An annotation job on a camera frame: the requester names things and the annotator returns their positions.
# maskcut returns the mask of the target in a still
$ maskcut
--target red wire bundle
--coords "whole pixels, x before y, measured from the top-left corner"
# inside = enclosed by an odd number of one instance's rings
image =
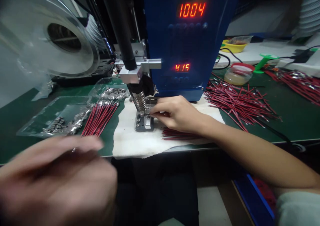
[[[162,132],[162,140],[190,140],[190,139],[199,139],[201,136],[190,134],[190,133],[182,133],[170,128],[164,128]]]
[[[267,75],[277,82],[284,82],[296,93],[308,99],[312,103],[320,106],[320,79],[310,77],[300,71],[283,72],[276,76],[270,71],[265,71]]]
[[[211,107],[216,107],[224,111],[243,131],[248,131],[245,124],[258,124],[264,128],[256,119],[263,119],[268,122],[268,118],[281,118],[268,104],[268,100],[263,97],[267,94],[261,95],[261,93],[253,88],[250,90],[244,87],[236,87],[227,82],[220,80],[211,79],[206,88],[204,94],[207,96],[206,99]]]
[[[93,108],[81,136],[100,136],[107,123],[117,110],[119,102],[100,101]]]

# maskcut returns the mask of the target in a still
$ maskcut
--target glass jar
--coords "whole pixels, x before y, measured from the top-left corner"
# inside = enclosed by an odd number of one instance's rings
[[[232,85],[241,86],[252,77],[254,66],[245,63],[234,63],[224,75],[224,80]]]

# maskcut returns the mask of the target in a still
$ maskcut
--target sleeve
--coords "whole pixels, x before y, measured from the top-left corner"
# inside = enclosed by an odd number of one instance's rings
[[[277,201],[276,225],[320,226],[320,194],[288,192]]]

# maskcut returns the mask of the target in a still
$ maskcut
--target black vertical rod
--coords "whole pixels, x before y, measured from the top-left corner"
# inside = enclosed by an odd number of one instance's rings
[[[137,68],[130,42],[128,23],[124,19],[120,0],[103,0],[107,8],[114,34],[122,55],[124,66],[127,70]]]

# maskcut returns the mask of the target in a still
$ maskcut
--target blue machine housing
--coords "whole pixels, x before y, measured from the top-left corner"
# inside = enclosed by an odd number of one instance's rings
[[[179,17],[182,3],[206,3],[200,17]],[[151,70],[159,94],[198,101],[205,90],[238,0],[144,0],[151,58],[162,68]],[[190,64],[188,72],[175,65]]]

